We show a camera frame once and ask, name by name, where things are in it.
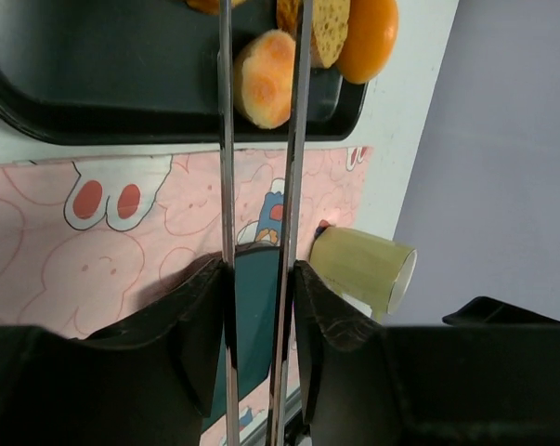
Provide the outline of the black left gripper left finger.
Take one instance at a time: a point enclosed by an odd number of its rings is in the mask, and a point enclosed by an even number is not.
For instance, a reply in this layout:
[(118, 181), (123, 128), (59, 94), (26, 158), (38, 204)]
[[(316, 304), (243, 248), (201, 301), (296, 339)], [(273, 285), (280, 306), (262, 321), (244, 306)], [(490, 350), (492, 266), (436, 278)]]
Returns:
[(0, 325), (0, 445), (196, 445), (212, 408), (223, 264), (85, 339)]

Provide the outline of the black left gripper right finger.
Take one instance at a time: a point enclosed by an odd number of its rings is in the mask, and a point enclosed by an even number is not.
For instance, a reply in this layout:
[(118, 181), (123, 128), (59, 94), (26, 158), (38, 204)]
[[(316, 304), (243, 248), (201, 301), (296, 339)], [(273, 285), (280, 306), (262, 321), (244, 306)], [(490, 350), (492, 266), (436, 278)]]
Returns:
[(560, 325), (382, 326), (294, 269), (316, 445), (560, 445)]

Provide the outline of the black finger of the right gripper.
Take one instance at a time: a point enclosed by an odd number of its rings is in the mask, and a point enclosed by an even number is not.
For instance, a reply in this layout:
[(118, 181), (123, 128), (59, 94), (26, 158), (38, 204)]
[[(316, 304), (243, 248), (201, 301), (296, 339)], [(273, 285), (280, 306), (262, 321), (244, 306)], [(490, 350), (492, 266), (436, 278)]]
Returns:
[(497, 325), (560, 325), (560, 321), (536, 312), (488, 297), (478, 296), (457, 311), (442, 318), (450, 326)]

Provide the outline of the metal tongs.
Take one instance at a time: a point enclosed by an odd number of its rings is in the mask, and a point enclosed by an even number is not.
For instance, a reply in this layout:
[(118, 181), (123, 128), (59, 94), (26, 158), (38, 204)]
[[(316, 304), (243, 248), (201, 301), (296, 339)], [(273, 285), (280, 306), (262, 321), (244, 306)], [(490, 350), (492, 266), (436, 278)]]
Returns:
[[(293, 268), (296, 259), (298, 218), (301, 198), (303, 161), (306, 143), (307, 104), (310, 81), (310, 44), (314, 3), (304, 1), (298, 8), (296, 54), (293, 70), (291, 120), (284, 179), (283, 216), (281, 223), (279, 265), (275, 304), (273, 355), (270, 370), (269, 406), (266, 444), (282, 445), (285, 429), (285, 403), (288, 379), (288, 347), (293, 308)], [(217, 57), (218, 110), (220, 113), (220, 181), (222, 259), (228, 296), (224, 304), (226, 364), (226, 431), (227, 444), (239, 445), (239, 364), (236, 323), (234, 217), (234, 115), (232, 6), (219, 3), (219, 51)]]

